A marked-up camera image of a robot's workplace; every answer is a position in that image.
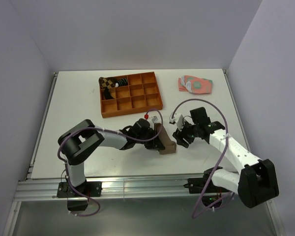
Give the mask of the brown sock striped cuff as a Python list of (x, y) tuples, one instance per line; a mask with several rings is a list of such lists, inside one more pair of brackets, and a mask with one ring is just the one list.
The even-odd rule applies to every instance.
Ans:
[(175, 154), (177, 150), (177, 144), (171, 140), (169, 137), (165, 127), (161, 123), (155, 123), (154, 124), (154, 130), (156, 132), (160, 131), (160, 134), (158, 135), (158, 138), (160, 139), (161, 143), (165, 147), (164, 150), (160, 150), (160, 155), (169, 155), (169, 154)]

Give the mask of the black white striped sock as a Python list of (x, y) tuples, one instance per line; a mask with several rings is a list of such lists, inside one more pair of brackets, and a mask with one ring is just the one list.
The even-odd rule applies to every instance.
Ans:
[(123, 87), (128, 85), (128, 79), (127, 78), (121, 78), (118, 79), (115, 83), (115, 87)]

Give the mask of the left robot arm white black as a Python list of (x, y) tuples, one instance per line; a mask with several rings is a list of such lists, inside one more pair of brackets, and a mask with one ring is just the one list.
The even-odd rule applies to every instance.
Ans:
[(86, 191), (84, 162), (98, 147), (128, 150), (135, 144), (142, 144), (149, 150), (165, 150), (159, 132), (143, 118), (117, 131), (100, 128), (86, 119), (60, 136), (58, 144), (57, 155), (65, 164), (68, 191), (74, 196), (81, 196)]

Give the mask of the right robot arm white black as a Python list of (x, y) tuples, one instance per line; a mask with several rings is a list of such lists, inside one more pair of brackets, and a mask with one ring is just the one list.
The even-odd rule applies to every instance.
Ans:
[(195, 138), (206, 141), (226, 157), (236, 169), (229, 172), (220, 166), (204, 171), (203, 177), (189, 179), (184, 185), (190, 193), (222, 190), (237, 194), (243, 204), (253, 208), (279, 195), (275, 166), (269, 159), (262, 160), (244, 148), (218, 121), (212, 122), (204, 107), (190, 111), (192, 123), (183, 115), (173, 113), (169, 121), (177, 126), (173, 137), (177, 144), (188, 148)]

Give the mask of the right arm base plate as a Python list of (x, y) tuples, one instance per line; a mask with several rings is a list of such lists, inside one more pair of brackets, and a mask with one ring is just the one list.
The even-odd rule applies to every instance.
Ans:
[[(189, 178), (187, 183), (184, 185), (188, 188), (190, 194), (201, 193), (204, 189), (208, 178)], [(239, 175), (228, 173), (227, 175), (218, 175), (215, 173), (211, 178), (205, 193), (226, 193), (233, 192), (238, 193)]]

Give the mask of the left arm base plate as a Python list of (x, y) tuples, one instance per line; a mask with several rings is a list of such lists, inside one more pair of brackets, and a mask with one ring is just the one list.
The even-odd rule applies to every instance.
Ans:
[[(88, 196), (88, 197), (100, 197), (102, 190), (102, 182), (100, 181), (91, 181), (84, 182), (83, 184), (75, 187), (75, 189)], [(81, 197), (78, 193), (76, 193), (70, 186), (69, 183), (60, 182), (57, 191), (57, 198), (74, 198)]]

